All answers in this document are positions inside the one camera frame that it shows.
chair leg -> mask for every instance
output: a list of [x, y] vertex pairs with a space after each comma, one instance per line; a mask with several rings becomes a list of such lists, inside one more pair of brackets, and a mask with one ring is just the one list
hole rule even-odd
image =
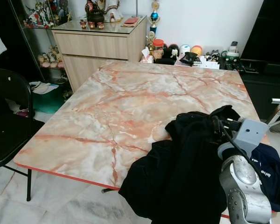
[[31, 200], [31, 173], [32, 170], [28, 169], [28, 175], [27, 175], [27, 201], [30, 202]]
[[109, 191], [114, 191], [114, 190], [113, 189], [109, 189], [109, 188], [102, 189], [102, 194], [107, 193]]

chair backrest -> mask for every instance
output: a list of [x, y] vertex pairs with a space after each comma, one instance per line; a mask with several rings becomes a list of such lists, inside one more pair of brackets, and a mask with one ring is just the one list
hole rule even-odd
[[20, 74], [0, 69], [0, 98], [6, 98], [25, 106], [32, 112], [31, 90], [28, 81]]

navy blue cap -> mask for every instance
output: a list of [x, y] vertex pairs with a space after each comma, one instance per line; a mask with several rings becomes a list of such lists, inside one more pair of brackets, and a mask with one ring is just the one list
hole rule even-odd
[[280, 157], [278, 152], [273, 147], [260, 143], [259, 146], [252, 151], [251, 160], [264, 177], [264, 184], [269, 194], [272, 210], [279, 212]]

small cup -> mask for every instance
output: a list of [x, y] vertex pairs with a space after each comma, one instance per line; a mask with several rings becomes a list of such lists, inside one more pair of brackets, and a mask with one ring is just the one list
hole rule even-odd
[[86, 24], [87, 23], [85, 21], [83, 21], [83, 20], [80, 21], [80, 25], [81, 25], [82, 29], [86, 29], [86, 26], [87, 26]]
[[95, 22], [88, 22], [88, 26], [90, 29], [95, 29]]
[[104, 29], [104, 23], [103, 22], [98, 22], [98, 28], [99, 29]]

cabinet drawer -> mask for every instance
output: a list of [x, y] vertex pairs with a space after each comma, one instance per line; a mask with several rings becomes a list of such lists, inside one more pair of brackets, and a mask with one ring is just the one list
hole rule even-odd
[[63, 56], [73, 91], [77, 89], [101, 66], [106, 60], [83, 56]]
[[59, 33], [55, 37], [62, 54], [128, 59], [126, 37]]

